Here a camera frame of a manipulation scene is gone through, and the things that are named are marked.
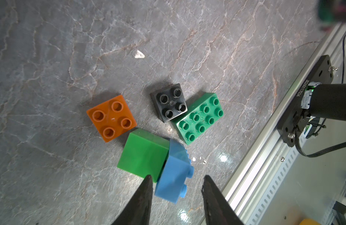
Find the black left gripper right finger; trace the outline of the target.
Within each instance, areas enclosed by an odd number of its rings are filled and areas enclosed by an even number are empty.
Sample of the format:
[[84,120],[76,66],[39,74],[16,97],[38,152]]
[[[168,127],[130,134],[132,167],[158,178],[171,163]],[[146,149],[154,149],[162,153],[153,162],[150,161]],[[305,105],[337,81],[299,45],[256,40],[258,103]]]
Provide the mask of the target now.
[[209,175],[204,177],[201,192],[207,225],[243,225]]

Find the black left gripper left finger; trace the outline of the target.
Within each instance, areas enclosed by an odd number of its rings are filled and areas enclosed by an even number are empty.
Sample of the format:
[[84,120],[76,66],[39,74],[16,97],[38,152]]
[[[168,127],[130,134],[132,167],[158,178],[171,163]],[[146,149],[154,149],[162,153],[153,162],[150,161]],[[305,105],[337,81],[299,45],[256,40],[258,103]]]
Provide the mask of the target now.
[[152,196],[153,181],[147,175],[112,225],[148,225]]

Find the blue lego brick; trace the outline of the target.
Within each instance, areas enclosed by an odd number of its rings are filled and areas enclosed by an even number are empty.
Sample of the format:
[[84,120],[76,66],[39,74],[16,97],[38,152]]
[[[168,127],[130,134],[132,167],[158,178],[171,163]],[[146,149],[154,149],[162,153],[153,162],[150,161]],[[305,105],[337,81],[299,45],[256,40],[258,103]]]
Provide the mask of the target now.
[[156,184],[155,196],[176,204],[187,193],[186,179],[194,175],[187,149],[174,139],[169,140],[169,152]]

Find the small green lego brick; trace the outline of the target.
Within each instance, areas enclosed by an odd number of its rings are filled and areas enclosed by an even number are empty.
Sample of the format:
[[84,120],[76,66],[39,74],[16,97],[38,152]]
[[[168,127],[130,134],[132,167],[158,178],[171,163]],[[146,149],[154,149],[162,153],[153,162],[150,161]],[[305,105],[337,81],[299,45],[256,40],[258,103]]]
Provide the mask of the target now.
[[169,141],[138,128],[131,132],[124,146],[117,167],[156,183],[169,152]]

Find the orange lego brick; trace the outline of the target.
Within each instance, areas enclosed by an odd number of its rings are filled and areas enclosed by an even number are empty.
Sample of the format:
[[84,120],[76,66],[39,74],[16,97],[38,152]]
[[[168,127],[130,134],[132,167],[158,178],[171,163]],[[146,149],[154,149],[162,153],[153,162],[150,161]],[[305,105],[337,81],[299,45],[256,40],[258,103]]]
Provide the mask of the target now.
[[105,142],[110,142],[137,126],[122,95],[87,110],[87,115]]

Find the black lego brick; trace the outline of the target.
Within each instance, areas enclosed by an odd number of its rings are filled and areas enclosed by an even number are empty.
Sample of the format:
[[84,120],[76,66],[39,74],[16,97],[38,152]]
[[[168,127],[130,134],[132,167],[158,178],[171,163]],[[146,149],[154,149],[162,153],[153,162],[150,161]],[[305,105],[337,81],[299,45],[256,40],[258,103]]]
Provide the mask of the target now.
[[188,107],[181,89],[181,85],[171,84],[160,90],[150,93],[151,100],[157,112],[158,118],[163,122],[187,112]]

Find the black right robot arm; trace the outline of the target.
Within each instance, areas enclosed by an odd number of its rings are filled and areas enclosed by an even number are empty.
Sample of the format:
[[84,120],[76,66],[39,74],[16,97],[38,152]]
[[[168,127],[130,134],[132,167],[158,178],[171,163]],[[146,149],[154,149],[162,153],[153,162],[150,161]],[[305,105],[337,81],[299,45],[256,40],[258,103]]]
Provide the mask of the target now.
[[346,121],[346,84],[309,83],[301,108],[314,117]]

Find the long green lego brick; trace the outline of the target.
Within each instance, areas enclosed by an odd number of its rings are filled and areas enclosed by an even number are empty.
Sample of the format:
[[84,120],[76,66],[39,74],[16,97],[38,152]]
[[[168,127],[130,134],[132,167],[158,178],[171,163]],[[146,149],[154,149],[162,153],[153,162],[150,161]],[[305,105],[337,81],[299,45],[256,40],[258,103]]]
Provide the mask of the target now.
[[190,145],[224,115],[216,93],[205,93],[188,106],[187,112],[172,119],[179,137]]

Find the aluminium front rail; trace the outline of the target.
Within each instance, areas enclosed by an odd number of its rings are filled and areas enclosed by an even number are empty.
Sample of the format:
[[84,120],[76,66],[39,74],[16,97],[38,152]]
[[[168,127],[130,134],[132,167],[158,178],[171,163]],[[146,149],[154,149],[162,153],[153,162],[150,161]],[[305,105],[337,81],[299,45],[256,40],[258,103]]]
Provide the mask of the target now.
[[248,151],[247,155],[243,158],[242,162],[233,173],[233,176],[222,190],[222,195],[239,219],[241,210],[253,191],[257,188],[264,173],[274,162],[278,162],[279,158],[283,155],[283,147],[288,147],[280,137],[277,124],[288,105],[292,102],[294,92],[303,84],[305,78],[317,63],[320,56],[329,55],[333,65],[337,65],[341,62],[341,44],[343,43],[343,36],[345,34],[346,24],[339,24],[324,37],[292,86],[288,89],[287,94]]

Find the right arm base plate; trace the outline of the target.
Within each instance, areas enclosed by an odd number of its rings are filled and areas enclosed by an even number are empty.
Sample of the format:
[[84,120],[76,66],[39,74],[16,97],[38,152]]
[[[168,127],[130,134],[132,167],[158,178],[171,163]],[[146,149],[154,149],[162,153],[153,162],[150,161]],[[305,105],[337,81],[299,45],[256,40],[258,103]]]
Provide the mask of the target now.
[[295,146],[295,138],[299,137],[308,124],[310,116],[308,109],[314,89],[321,84],[331,84],[333,74],[331,71],[329,55],[322,55],[309,72],[299,89],[294,92],[294,98],[277,124],[277,130],[285,144]]

